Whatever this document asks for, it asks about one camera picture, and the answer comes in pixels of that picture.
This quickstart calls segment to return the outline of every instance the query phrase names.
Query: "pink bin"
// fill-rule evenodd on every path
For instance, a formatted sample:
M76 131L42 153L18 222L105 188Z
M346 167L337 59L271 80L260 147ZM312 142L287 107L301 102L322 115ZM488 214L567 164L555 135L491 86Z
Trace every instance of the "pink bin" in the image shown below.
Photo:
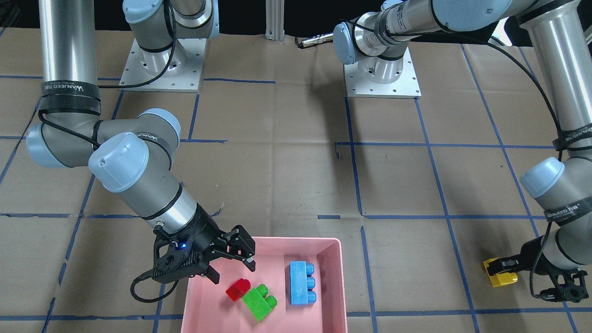
M347 333L341 243L336 238L253 237L256 271L236 260L211 263L220 272L220 284L205 278L189 279L181 333ZM290 261L304 260L315 267L317 302L289 303ZM246 278L251 287L267 285L278 305L257 322L242 300L233 302L226 289Z

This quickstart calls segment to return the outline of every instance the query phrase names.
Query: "metal mounting plate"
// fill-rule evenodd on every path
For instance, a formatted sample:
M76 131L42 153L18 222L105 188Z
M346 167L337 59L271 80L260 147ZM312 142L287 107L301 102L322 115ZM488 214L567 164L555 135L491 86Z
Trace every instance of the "metal mounting plate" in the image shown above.
M421 89L411 60L409 49L403 55L403 70L398 80L391 84L378 84L366 78L358 71L358 63L344 65L345 85L348 97L379 98L417 98Z
M205 44L207 39L179 39L187 52L188 62L182 68L169 70L161 78L138 88L124 88L129 91L170 91L170 92L198 92L201 83L201 73L204 67ZM120 85L130 85L146 82L155 75L149 73L141 62L141 49L136 40L131 46L126 67L121 75Z

